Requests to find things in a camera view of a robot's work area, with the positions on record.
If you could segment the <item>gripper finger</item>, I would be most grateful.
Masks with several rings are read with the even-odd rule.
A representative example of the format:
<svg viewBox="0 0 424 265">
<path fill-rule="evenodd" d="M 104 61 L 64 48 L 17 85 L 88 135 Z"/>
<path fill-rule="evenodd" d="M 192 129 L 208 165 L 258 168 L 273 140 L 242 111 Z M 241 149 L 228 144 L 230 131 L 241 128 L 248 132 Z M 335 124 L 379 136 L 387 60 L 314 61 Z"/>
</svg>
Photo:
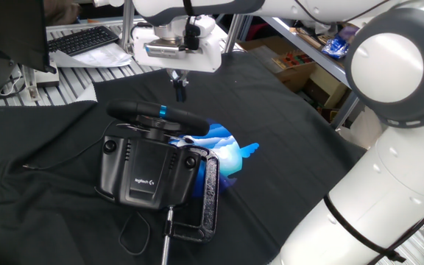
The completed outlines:
<svg viewBox="0 0 424 265">
<path fill-rule="evenodd" d="M 188 85 L 188 71 L 181 71 L 179 79 L 179 101 L 184 102 L 187 99 L 186 86 Z"/>
<path fill-rule="evenodd" d="M 173 69 L 169 70 L 169 75 L 171 77 L 173 88 L 175 90 L 176 100 L 179 102 L 180 101 L 180 83 L 179 83 L 180 77 L 177 74 L 177 72 Z"/>
</svg>

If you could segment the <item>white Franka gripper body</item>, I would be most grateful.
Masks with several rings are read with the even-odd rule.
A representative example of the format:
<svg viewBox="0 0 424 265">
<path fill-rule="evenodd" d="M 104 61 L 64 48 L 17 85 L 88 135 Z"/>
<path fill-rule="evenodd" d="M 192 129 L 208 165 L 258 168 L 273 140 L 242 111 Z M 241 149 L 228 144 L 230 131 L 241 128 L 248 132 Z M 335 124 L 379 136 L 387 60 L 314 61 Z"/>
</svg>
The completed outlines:
<svg viewBox="0 0 424 265">
<path fill-rule="evenodd" d="M 151 57 L 145 45 L 159 37 L 152 28 L 135 28 L 132 33 L 134 40 L 134 58 L 139 65 L 170 68 L 186 71 L 215 72 L 222 63 L 220 39 L 215 34 L 209 34 L 199 39 L 199 49 L 193 52 L 180 52 L 179 57 Z"/>
</svg>

